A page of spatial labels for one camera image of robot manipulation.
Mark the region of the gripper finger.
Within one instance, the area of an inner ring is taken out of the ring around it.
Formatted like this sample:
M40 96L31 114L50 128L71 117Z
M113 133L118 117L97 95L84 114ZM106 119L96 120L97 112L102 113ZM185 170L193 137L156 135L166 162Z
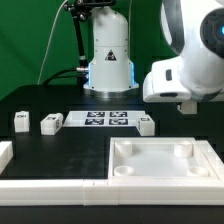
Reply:
M197 113L197 104L192 101L185 101L178 104L177 109L184 115L192 115Z

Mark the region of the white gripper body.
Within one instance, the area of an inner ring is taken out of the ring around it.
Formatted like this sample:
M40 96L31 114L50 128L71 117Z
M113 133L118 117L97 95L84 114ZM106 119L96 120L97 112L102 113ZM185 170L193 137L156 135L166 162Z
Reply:
M180 58L172 58L152 64L143 83L144 102L224 101L224 88L217 95L194 96L179 80L180 63Z

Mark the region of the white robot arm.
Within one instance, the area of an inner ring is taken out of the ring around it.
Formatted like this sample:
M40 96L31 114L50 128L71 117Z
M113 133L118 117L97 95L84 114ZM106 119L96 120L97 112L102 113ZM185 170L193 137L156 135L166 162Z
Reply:
M93 10L94 56L86 93L104 98L142 90L147 103L224 101L224 0L139 0L127 19Z

